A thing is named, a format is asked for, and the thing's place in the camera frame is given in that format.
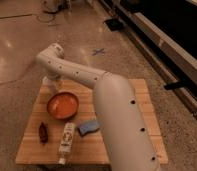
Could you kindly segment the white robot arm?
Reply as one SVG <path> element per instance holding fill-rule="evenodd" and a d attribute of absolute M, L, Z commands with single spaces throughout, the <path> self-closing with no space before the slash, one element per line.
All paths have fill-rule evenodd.
<path fill-rule="evenodd" d="M 53 43 L 37 56 L 48 77 L 64 76 L 92 90 L 93 104 L 112 171 L 162 171 L 130 81 L 64 59 Z"/>

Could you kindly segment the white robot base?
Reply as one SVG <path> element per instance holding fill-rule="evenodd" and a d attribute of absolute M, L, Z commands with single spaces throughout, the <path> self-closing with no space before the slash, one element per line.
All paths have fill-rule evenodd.
<path fill-rule="evenodd" d="M 62 9 L 71 8 L 71 0 L 41 0 L 42 11 L 55 14 Z"/>

